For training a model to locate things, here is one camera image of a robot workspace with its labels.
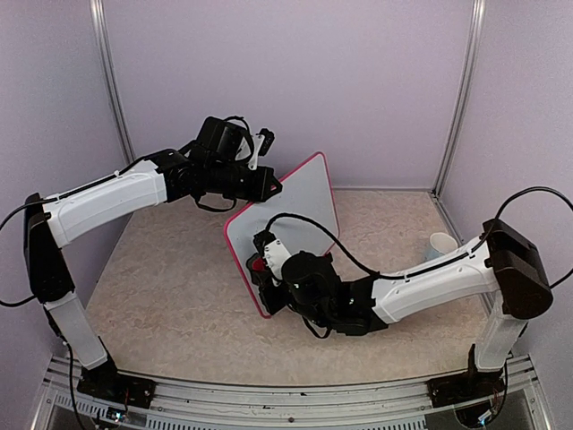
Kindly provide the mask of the pink framed whiteboard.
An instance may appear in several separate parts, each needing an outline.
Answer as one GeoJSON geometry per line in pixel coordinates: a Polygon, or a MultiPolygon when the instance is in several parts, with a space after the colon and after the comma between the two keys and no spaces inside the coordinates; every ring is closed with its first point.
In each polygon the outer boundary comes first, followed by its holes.
{"type": "MultiPolygon", "coordinates": [[[[340,236],[334,192],[324,153],[318,151],[312,154],[283,176],[280,183],[283,185],[280,193],[266,202],[247,204],[224,226],[224,237],[235,264],[258,314],[264,319],[269,319],[271,314],[264,308],[258,288],[252,283],[247,269],[247,260],[256,253],[254,235],[262,231],[273,216],[288,212],[313,219],[334,237],[340,236]]],[[[279,219],[273,223],[271,231],[291,253],[304,250],[324,255],[334,246],[334,241],[321,230],[297,219],[279,219]]]]}

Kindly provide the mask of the red whiteboard eraser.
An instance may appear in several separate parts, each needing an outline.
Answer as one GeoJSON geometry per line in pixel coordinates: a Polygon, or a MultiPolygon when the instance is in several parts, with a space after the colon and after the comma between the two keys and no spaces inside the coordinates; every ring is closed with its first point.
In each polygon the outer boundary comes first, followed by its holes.
{"type": "Polygon", "coordinates": [[[246,263],[247,269],[249,271],[255,272],[265,272],[268,267],[264,262],[263,258],[260,257],[258,254],[254,254],[246,263]]]}

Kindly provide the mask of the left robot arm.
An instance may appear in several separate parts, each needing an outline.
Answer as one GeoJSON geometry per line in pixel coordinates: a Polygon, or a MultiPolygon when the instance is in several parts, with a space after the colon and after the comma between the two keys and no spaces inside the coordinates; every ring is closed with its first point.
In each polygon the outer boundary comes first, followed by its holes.
{"type": "Polygon", "coordinates": [[[75,293],[63,248],[111,221],[185,197],[200,209],[206,194],[230,202],[266,202],[282,190],[273,168],[259,162],[274,140],[266,128],[252,133],[240,116],[209,116],[198,136],[180,150],[144,155],[71,191],[27,198],[24,256],[30,290],[81,366],[91,370],[91,385],[106,398],[119,397],[125,379],[107,364],[111,358],[75,293]]]}

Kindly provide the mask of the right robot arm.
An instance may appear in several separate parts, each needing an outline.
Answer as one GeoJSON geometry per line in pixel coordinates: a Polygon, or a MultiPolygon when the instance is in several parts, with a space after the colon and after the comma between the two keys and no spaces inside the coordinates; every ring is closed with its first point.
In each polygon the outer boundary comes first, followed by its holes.
{"type": "Polygon", "coordinates": [[[269,228],[255,234],[256,255],[247,266],[269,314],[288,308],[300,314],[310,331],[363,336],[425,309],[463,297],[492,293],[494,306],[478,341],[470,368],[458,377],[468,398],[492,384],[493,372],[528,321],[553,303],[552,288],[537,247],[500,219],[483,225],[481,236],[432,262],[343,281],[331,254],[290,253],[269,228]]]}

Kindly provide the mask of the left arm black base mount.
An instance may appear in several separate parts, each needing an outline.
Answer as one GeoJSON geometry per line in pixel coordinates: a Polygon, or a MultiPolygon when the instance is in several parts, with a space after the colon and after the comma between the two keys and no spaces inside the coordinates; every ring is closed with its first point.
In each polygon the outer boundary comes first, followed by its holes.
{"type": "Polygon", "coordinates": [[[111,357],[93,369],[82,367],[77,385],[79,393],[141,409],[150,408],[155,389],[151,379],[119,372],[111,357]]]}

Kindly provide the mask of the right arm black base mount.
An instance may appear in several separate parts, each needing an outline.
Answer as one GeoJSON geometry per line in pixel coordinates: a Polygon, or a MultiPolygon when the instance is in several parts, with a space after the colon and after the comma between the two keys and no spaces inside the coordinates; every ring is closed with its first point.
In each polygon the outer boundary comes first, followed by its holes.
{"type": "Polygon", "coordinates": [[[503,368],[482,371],[476,366],[475,344],[469,349],[467,369],[464,372],[434,377],[427,383],[429,397],[434,408],[477,400],[505,389],[502,381],[503,368]]]}

